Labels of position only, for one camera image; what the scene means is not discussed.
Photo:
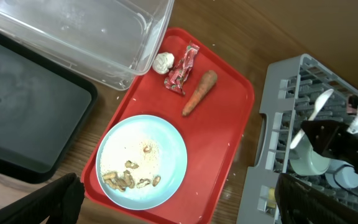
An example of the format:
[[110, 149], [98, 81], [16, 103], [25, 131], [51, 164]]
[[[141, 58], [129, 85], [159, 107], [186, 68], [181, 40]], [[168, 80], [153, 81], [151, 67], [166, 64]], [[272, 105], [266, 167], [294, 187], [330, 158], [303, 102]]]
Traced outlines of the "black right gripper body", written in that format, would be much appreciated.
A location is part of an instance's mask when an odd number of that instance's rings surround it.
[[358, 173], [358, 133], [347, 132], [347, 126], [343, 124], [324, 125], [321, 127], [321, 143], [322, 156], [348, 162]]

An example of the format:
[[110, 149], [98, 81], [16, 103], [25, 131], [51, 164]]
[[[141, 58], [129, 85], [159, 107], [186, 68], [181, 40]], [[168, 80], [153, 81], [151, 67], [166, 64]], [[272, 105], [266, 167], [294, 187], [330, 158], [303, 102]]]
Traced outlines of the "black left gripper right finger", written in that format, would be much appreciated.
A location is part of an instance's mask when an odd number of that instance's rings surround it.
[[304, 182], [280, 174], [275, 200], [284, 224], [358, 224], [358, 212]]

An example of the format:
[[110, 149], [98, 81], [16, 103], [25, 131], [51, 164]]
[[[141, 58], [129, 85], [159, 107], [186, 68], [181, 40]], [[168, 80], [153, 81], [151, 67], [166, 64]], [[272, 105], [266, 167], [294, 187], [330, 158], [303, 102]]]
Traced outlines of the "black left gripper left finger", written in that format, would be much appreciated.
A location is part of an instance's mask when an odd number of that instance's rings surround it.
[[84, 184], [69, 173], [0, 209], [0, 224], [75, 224], [84, 198]]

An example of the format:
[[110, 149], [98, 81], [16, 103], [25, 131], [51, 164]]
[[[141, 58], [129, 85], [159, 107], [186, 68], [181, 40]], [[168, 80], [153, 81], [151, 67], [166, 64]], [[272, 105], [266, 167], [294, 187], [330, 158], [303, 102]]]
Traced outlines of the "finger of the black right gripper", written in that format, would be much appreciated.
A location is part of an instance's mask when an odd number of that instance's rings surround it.
[[303, 121], [301, 129], [305, 132], [314, 152], [320, 156], [338, 156], [344, 149], [344, 136], [348, 125], [334, 120]]

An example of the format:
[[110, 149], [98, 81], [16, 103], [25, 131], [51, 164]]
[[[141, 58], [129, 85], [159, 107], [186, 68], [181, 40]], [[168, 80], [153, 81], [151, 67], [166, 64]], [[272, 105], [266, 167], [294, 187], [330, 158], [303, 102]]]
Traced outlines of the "light blue bowl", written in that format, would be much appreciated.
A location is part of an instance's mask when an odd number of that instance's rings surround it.
[[324, 175], [332, 188], [340, 189], [342, 186], [345, 189], [354, 189], [358, 187], [358, 174], [345, 161], [331, 159], [329, 168]]

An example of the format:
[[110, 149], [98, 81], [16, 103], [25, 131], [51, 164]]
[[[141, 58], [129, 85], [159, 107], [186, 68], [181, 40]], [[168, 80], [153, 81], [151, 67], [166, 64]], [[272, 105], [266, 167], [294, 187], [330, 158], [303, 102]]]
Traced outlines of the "mint green bowl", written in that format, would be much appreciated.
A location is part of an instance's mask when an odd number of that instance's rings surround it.
[[324, 174], [331, 163], [330, 158], [314, 152], [313, 146], [306, 136], [292, 151], [297, 154], [298, 159], [290, 159], [290, 165], [294, 172], [300, 176]]

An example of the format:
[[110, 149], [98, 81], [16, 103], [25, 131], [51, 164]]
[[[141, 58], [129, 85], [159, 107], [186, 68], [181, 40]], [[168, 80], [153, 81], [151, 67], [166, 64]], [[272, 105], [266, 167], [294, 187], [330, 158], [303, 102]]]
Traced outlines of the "white plastic spoon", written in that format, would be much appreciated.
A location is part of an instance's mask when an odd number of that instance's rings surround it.
[[[326, 104], [326, 102], [329, 100], [333, 92], [334, 92], [333, 89], [328, 89], [317, 97], [316, 101], [314, 102], [314, 110], [311, 113], [310, 117], [308, 118], [308, 121], [313, 121], [315, 119], [315, 117], [321, 111], [321, 109]], [[290, 149], [296, 148], [304, 135], [305, 132], [302, 129], [300, 129], [295, 135], [295, 137], [292, 139], [290, 143]]]

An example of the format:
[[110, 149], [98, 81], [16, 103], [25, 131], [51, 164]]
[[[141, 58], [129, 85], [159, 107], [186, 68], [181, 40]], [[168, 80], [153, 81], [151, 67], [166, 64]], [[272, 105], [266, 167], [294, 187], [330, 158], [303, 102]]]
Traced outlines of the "light blue plate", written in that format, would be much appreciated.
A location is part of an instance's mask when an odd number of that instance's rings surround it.
[[96, 178], [107, 198], [129, 210], [166, 202], [181, 186], [188, 155], [168, 121], [137, 115], [114, 125], [96, 153]]

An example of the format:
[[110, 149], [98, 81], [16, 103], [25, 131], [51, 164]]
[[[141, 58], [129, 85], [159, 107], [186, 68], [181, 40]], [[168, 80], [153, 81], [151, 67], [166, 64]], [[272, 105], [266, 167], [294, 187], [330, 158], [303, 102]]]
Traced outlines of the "orange carrot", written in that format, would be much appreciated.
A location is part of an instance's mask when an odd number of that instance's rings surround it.
[[193, 92], [192, 96], [182, 110], [182, 116], [188, 116], [200, 103], [200, 101], [208, 94], [210, 89], [216, 84], [218, 75], [215, 71], [209, 70], [202, 77]]

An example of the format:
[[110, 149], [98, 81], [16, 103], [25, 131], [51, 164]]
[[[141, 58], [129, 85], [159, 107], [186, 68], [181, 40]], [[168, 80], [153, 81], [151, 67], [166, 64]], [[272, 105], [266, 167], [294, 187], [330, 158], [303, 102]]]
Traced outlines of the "red candy wrapper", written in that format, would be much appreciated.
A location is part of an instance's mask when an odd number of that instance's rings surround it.
[[187, 45], [183, 57], [168, 73], [168, 77], [164, 80], [164, 85], [167, 89], [185, 95], [183, 86], [193, 69], [194, 60], [199, 49], [200, 47], [192, 42]]

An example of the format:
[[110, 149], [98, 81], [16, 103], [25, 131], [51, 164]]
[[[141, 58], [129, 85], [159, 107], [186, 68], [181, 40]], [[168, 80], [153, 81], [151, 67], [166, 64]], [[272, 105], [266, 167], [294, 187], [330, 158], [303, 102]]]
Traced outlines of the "white tissue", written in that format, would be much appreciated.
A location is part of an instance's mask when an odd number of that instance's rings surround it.
[[173, 67], [174, 60], [174, 55], [169, 52], [157, 54], [152, 68], [158, 74], [164, 75]]

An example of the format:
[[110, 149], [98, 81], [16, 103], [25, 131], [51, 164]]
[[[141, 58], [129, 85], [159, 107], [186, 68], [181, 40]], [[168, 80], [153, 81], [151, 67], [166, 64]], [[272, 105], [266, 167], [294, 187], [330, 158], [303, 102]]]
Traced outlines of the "yellow plastic cup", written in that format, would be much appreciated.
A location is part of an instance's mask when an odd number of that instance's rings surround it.
[[268, 189], [268, 200], [267, 200], [267, 206], [270, 208], [276, 207], [276, 200], [275, 200], [275, 189], [269, 188]]

